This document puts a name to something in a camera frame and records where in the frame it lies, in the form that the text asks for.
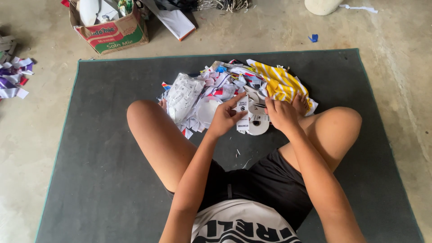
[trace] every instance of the right hand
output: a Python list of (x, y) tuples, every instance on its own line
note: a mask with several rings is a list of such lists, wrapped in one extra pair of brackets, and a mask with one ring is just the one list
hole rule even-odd
[(297, 111), (288, 101), (272, 100), (266, 97), (265, 113), (270, 116), (271, 123), (283, 133), (299, 127)]

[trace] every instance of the concrete floor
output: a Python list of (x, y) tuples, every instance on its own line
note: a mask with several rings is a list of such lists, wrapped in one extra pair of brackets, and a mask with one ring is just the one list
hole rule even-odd
[[(432, 243), (432, 5), (345, 3), (379, 13), (338, 9), (315, 16), (301, 0), (254, 0), (247, 13), (194, 13), (199, 28), (182, 42), (151, 21), (149, 44), (99, 56), (72, 30), (59, 1), (2, 1), (0, 31), (16, 36), (19, 56), (37, 65), (25, 85), (29, 95), (0, 102), (0, 243), (35, 238), (78, 59), (339, 48), (360, 49), (414, 215)], [(317, 43), (311, 34), (319, 34)]]

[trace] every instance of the hand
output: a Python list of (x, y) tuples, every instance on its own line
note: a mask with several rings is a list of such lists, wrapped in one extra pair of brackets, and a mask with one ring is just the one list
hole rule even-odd
[(265, 113), (270, 116), (271, 123), (283, 133), (299, 127), (297, 111), (288, 101), (272, 100), (266, 97)]
[(242, 111), (237, 113), (232, 110), (237, 106), (237, 102), (246, 95), (246, 92), (238, 94), (227, 102), (220, 104), (215, 112), (212, 123), (210, 124), (207, 134), (214, 137), (221, 137), (229, 129), (231, 129), (241, 118), (249, 113), (249, 111)]

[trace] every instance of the cardboard box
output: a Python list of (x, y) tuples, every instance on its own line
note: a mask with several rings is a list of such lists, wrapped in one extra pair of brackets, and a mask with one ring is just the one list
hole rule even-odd
[(147, 27), (136, 3), (133, 4), (132, 13), (125, 17), (86, 27), (79, 25), (79, 12), (76, 10), (77, 1), (70, 1), (70, 24), (97, 53), (107, 54), (149, 42)]

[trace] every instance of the leg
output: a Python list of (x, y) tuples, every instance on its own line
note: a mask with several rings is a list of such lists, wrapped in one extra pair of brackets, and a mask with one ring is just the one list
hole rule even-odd
[[(304, 114), (301, 107), (298, 108), (298, 103), (302, 103), (302, 101), (300, 98), (296, 101), (296, 98), (293, 106), (298, 111), (301, 110), (300, 114)], [(299, 118), (300, 126), (304, 129), (309, 140), (324, 158), (329, 168), (334, 171), (356, 141), (362, 118), (355, 110), (346, 107), (335, 107), (309, 117), (299, 115)], [(301, 172), (290, 143), (281, 147), (279, 152), (285, 161)]]
[(133, 102), (127, 109), (127, 122), (159, 179), (169, 191), (175, 192), (197, 147), (153, 101)]

